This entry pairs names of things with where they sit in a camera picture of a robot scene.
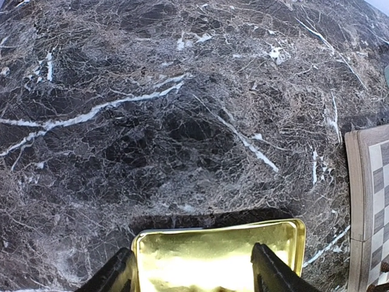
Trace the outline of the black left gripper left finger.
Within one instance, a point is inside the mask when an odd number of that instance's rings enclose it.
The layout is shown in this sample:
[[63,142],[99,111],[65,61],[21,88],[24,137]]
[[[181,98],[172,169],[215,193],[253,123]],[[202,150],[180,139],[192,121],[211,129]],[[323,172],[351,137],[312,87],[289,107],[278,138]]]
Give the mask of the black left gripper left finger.
[[129,248],[120,248],[75,292],[133,292],[138,290],[136,257]]

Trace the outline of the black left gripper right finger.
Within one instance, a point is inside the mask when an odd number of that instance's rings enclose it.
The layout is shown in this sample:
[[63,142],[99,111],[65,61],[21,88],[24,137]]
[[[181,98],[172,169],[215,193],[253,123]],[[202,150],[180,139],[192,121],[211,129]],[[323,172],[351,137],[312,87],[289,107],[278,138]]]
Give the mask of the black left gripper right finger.
[[266,244],[255,243],[252,249],[254,291],[315,291],[299,277]]

